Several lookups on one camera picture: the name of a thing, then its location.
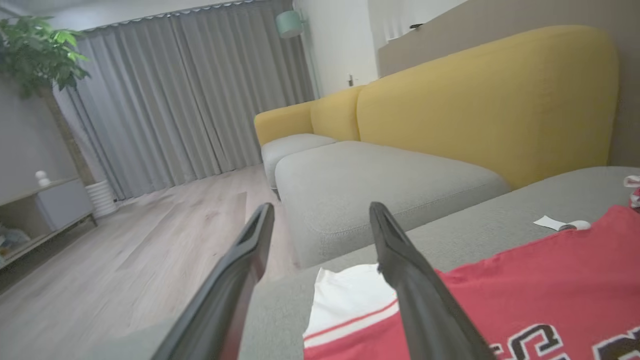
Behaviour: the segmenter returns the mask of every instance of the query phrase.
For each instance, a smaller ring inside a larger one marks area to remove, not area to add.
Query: gray seat cushion
[[[633,174],[640,174],[640,168],[598,167],[555,176],[420,226],[408,236],[435,268],[452,270],[554,233],[532,224],[543,215],[593,222],[612,205],[627,205],[632,190],[622,180]],[[371,245],[321,266],[341,271],[375,262]],[[302,333],[319,267],[256,286],[239,359],[302,359]]]
[[[277,189],[276,185],[276,165],[287,155],[296,152],[313,149],[314,147],[335,143],[337,140],[326,136],[314,134],[296,134],[279,138],[264,144],[262,147],[262,161],[264,162],[264,172],[267,181],[272,189]]]
[[[372,201],[385,203],[410,230],[509,191],[485,168],[350,141],[287,156],[276,181],[303,267],[372,244]]]

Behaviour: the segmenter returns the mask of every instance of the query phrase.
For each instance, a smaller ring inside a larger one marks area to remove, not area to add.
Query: red and white shirt
[[[441,278],[498,359],[640,359],[640,214],[631,208]],[[321,269],[303,338],[305,360],[410,358],[377,265]]]

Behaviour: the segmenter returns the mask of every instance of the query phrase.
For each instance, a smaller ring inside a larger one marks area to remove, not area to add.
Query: red fabric
[[[499,359],[640,359],[640,215],[630,208],[441,276]],[[305,359],[409,359],[400,315],[306,348]]]

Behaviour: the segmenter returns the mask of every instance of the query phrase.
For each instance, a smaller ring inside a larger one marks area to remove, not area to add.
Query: white plant pot
[[[93,185],[85,186],[86,192],[89,193],[89,199],[93,203],[93,216],[96,218],[104,217],[106,215],[116,212],[118,207],[113,202],[113,193],[109,183],[101,181]]]

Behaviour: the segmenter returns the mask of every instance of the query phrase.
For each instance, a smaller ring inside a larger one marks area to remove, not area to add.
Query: wooden floor
[[[284,212],[261,165],[151,193],[0,295],[0,359],[77,359],[177,316],[264,202],[276,223],[263,281],[293,274]]]

